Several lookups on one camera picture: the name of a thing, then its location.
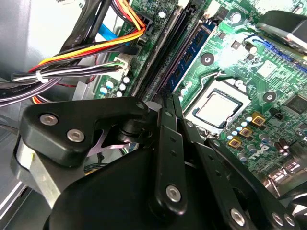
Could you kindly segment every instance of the integrated circuit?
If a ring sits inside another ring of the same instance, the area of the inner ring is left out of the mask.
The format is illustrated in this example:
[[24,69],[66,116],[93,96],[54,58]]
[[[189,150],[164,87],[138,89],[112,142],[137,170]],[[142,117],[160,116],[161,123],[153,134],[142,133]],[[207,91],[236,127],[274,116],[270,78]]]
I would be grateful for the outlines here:
[[294,95],[285,103],[285,106],[288,111],[300,115],[307,110],[307,98],[300,94]]

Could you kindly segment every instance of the white connector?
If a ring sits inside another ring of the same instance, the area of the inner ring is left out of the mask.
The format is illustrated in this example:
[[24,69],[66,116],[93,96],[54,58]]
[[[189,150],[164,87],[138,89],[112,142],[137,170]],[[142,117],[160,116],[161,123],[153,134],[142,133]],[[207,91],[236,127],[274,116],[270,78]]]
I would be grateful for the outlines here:
[[129,69],[131,67],[130,63],[132,60],[132,56],[128,54],[119,54],[116,58],[114,58],[114,61],[120,61],[121,63],[124,63],[124,65],[121,65],[122,69],[114,74],[110,74],[110,76],[118,81],[121,81],[122,76],[126,76],[129,72]]

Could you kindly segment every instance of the white wire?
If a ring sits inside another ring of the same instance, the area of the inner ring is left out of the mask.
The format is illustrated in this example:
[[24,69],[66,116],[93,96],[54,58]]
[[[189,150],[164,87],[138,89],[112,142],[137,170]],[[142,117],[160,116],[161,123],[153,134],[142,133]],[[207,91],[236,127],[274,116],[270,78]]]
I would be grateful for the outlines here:
[[[79,68],[79,69],[59,70],[59,71],[54,71],[54,72],[40,74],[40,77],[42,78],[42,77],[47,77],[47,76],[56,75],[56,74],[85,71],[85,70],[95,69],[95,68],[98,68],[98,67],[101,67],[101,66],[116,64],[116,63],[117,63],[117,61],[111,61],[111,62],[106,62],[106,63],[103,63],[103,64],[99,64],[99,65],[95,65],[95,66],[89,66],[89,67],[84,67],[84,68]],[[35,76],[19,77],[19,78],[12,79],[12,81],[22,81],[22,80],[35,79],[35,78],[37,78],[36,75]]]

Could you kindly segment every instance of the yellow wire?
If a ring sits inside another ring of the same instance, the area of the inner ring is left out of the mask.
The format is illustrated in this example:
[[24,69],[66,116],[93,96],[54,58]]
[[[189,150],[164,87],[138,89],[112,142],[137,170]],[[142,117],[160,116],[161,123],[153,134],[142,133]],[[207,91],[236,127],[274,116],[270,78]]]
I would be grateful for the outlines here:
[[39,63],[39,65],[43,65],[47,62],[59,60],[59,59],[62,59],[62,58],[69,58],[69,57],[81,54],[83,52],[91,51],[91,50],[94,50],[94,49],[97,49],[97,48],[103,48],[103,47],[106,47],[106,46],[113,46],[113,45],[117,45],[117,44],[120,44],[120,43],[129,42],[131,40],[134,40],[134,39],[140,37],[143,34],[143,32],[145,31],[145,28],[144,28],[145,25],[139,19],[139,17],[136,15],[136,13],[131,8],[129,3],[127,3],[126,0],[119,0],[119,3],[122,6],[125,13],[132,19],[133,23],[135,24],[135,26],[139,30],[138,32],[133,33],[133,34],[129,34],[129,35],[126,35],[126,36],[123,36],[123,37],[119,37],[117,39],[111,40],[109,42],[106,42],[106,43],[103,43],[103,44],[100,44],[100,45],[95,45],[95,46],[87,47],[87,48],[84,48],[84,49],[76,50],[76,51],[73,51],[73,52],[70,52],[70,53],[67,53],[67,54],[59,55],[59,56],[56,56],[56,57],[47,58],[47,59],[41,61]]
[[132,13],[130,12],[129,8],[123,3],[122,0],[118,0],[118,2],[120,3],[120,5],[122,6],[124,12],[132,19],[133,23],[135,24],[136,28],[138,30],[141,30],[140,25],[138,24],[137,20],[134,18],[134,16],[132,15]]
[[115,40],[112,40],[110,42],[106,42],[106,43],[103,43],[103,44],[100,44],[100,45],[95,45],[95,46],[91,46],[91,47],[88,47],[88,48],[76,50],[76,51],[73,51],[73,52],[70,52],[70,53],[67,53],[67,54],[63,54],[63,55],[59,55],[59,56],[56,56],[56,57],[50,57],[50,58],[47,58],[47,59],[41,61],[39,63],[39,65],[45,64],[45,63],[53,61],[53,60],[58,60],[58,59],[62,59],[62,58],[68,58],[68,57],[71,57],[71,56],[75,56],[75,55],[84,53],[86,51],[91,51],[91,50],[94,50],[94,49],[97,49],[97,48],[103,48],[103,47],[106,47],[106,46],[112,46],[112,45],[116,45],[116,44],[120,44],[120,43],[126,43],[126,42],[132,41],[132,40],[140,37],[143,34],[144,30],[145,30],[145,28],[142,28],[140,31],[136,32],[134,34],[135,36],[133,36],[133,37],[128,37],[128,38],[120,39],[120,40],[115,39]]
[[129,9],[129,11],[132,13],[133,17],[139,22],[141,27],[145,27],[144,23],[141,21],[141,19],[138,17],[138,15],[134,12],[133,8],[129,5],[129,3],[126,0],[123,0],[125,6]]

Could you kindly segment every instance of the cpu socket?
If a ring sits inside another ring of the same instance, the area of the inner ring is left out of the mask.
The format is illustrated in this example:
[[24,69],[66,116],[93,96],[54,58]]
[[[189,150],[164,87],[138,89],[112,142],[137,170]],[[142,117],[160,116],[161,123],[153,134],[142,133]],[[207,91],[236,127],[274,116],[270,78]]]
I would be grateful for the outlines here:
[[245,85],[235,79],[211,77],[184,111],[185,118],[212,133],[220,134],[251,102]]

